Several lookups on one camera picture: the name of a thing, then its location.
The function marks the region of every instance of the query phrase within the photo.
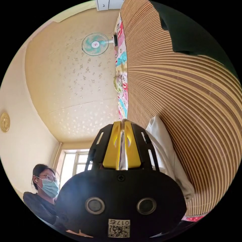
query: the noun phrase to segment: fan guard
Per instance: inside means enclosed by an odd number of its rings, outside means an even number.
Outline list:
[[[88,35],[82,42],[82,50],[91,56],[103,54],[109,45],[106,35],[93,33]]]

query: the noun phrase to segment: eyeglasses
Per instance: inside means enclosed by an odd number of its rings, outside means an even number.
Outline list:
[[[48,182],[56,182],[56,183],[58,183],[58,180],[55,177],[52,177],[50,175],[41,175],[41,176],[45,176]]]

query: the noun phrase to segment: striped bamboo screen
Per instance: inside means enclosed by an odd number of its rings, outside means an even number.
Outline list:
[[[227,191],[242,157],[241,85],[209,57],[174,53],[149,1],[125,0],[120,15],[128,119],[145,128],[160,115],[196,191],[186,215],[209,212]]]

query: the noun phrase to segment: woman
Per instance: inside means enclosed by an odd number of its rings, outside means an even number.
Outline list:
[[[36,216],[52,224],[57,229],[77,234],[67,230],[56,215],[55,199],[59,194],[59,186],[54,170],[44,164],[37,164],[33,169],[32,183],[37,193],[25,192],[23,194],[25,205]],[[87,236],[81,232],[77,235]]]

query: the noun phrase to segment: blue surgical mask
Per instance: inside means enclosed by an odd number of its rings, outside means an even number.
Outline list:
[[[59,186],[55,181],[49,182],[47,179],[41,179],[43,187],[40,188],[51,198],[55,198],[59,194]]]

